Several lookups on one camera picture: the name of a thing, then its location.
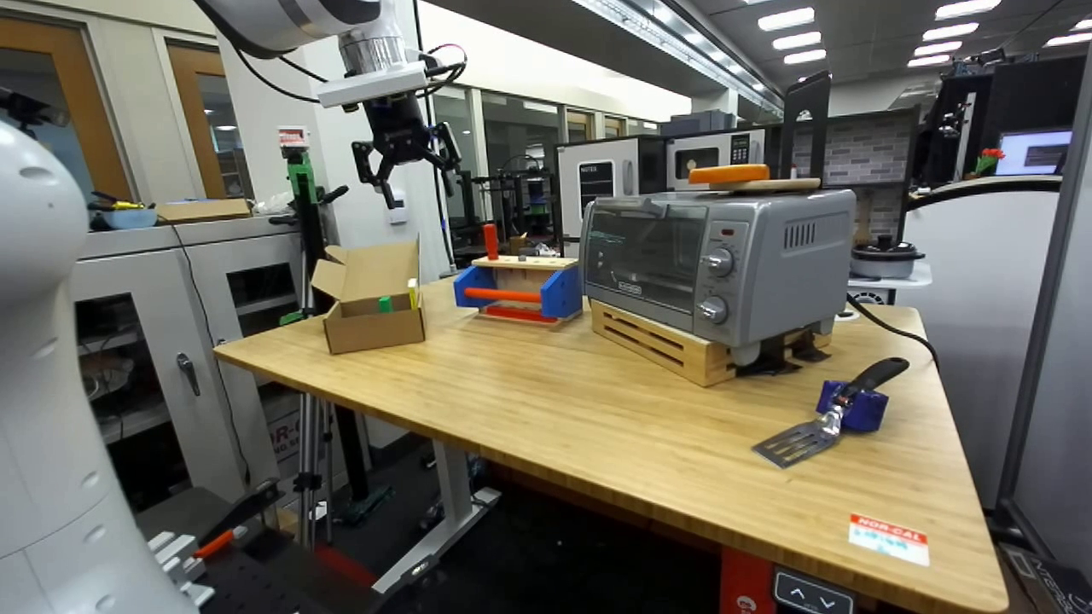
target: toaster oven door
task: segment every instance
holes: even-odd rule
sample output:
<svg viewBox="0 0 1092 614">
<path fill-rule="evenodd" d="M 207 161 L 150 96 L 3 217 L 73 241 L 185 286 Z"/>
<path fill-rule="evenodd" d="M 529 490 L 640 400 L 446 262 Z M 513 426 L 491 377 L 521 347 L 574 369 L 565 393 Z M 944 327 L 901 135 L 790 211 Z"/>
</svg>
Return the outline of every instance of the toaster oven door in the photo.
<svg viewBox="0 0 1092 614">
<path fill-rule="evenodd" d="M 690 331 L 704 231 L 695 203 L 596 203 L 579 245 L 591 295 Z"/>
</svg>

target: wooden tabletop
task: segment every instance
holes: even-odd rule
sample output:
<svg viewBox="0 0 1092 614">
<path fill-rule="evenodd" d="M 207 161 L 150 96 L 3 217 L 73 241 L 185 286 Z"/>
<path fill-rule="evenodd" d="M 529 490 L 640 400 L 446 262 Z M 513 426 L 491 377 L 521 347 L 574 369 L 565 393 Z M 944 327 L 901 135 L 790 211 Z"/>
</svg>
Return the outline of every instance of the wooden tabletop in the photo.
<svg viewBox="0 0 1092 614">
<path fill-rule="evenodd" d="M 913 309 L 880 309 L 920 331 Z M 322 323 L 265 331 L 218 353 L 265 377 L 461 443 L 691 534 L 906 609 L 1008 609 L 1008 590 L 935 364 L 862 316 L 833 358 L 796 376 L 701 388 L 591 331 L 476 322 L 426 294 L 430 341 L 329 353 Z M 811 418 L 821 377 L 901 353 L 880 433 L 778 469 L 749 448 Z M 850 515 L 928 534 L 928 565 L 850 543 Z"/>
</svg>

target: wooden pallet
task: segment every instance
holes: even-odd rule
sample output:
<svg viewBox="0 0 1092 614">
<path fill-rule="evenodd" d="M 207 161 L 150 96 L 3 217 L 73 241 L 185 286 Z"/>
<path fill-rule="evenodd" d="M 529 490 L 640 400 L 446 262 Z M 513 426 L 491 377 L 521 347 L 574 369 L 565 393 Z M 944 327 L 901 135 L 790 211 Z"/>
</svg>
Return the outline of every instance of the wooden pallet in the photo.
<svg viewBox="0 0 1092 614">
<path fill-rule="evenodd" d="M 676 376 L 695 386 L 715 386 L 730 376 L 730 358 L 724 344 L 691 339 L 686 331 L 666 327 L 660 322 L 596 301 L 591 301 L 591 322 L 596 333 L 645 353 L 661 369 L 673 369 Z"/>
</svg>

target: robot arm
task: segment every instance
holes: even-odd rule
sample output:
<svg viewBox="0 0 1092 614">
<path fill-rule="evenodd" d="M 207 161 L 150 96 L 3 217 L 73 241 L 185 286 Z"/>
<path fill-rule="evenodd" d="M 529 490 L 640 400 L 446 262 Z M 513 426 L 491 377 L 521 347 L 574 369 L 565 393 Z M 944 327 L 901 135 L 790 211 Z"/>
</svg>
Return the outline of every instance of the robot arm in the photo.
<svg viewBox="0 0 1092 614">
<path fill-rule="evenodd" d="M 388 208 L 398 208 L 388 187 L 397 162 L 430 161 L 441 169 L 456 167 L 456 145 L 443 121 L 426 125 L 415 99 L 449 86 L 461 61 L 441 61 L 403 43 L 397 18 L 403 0 L 199 0 L 207 20 L 247 54 L 280 57 L 300 43 L 338 36 L 347 79 L 316 91 L 322 104 L 366 110 L 372 141 L 355 141 L 359 177 L 372 184 Z"/>
</svg>

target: toaster oven control knob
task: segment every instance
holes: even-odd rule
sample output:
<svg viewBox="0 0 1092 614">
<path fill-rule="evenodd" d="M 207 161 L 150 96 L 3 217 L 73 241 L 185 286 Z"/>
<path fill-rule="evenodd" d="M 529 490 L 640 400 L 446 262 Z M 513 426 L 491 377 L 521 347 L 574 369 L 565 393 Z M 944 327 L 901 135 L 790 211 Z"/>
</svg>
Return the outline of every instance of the toaster oven control knob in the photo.
<svg viewBox="0 0 1092 614">
<path fill-rule="evenodd" d="M 726 322 L 726 303 L 724 303 L 724 295 L 704 295 L 704 301 L 695 303 L 695 312 L 701 312 L 704 322 L 709 322 L 709 323 L 724 323 L 724 322 Z"/>
<path fill-rule="evenodd" d="M 730 252 L 726 252 L 726 250 L 712 250 L 712 252 L 707 256 L 707 268 L 709 268 L 709 277 L 726 277 L 726 273 L 730 273 L 730 265 L 732 265 L 732 258 L 730 258 Z"/>
</svg>

